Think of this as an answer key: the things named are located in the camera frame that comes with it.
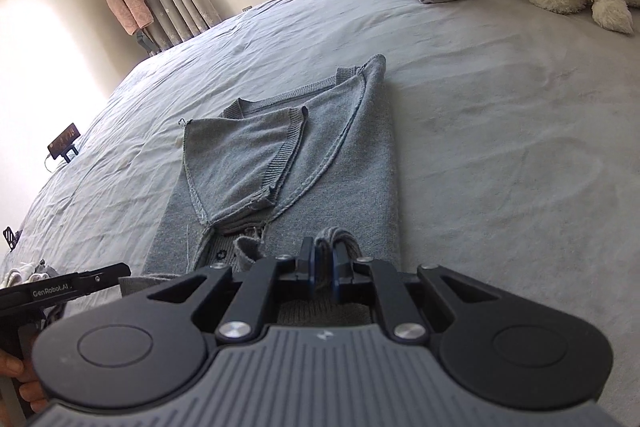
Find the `person left hand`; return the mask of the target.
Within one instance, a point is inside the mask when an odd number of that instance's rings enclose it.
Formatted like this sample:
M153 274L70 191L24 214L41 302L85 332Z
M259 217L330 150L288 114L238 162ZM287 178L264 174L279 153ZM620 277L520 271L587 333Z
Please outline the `person left hand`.
M18 394L22 399L29 404L33 412L42 411L48 405L48 399L32 367L32 361L19 360L6 351L1 351L0 358L1 375L16 379L20 383Z

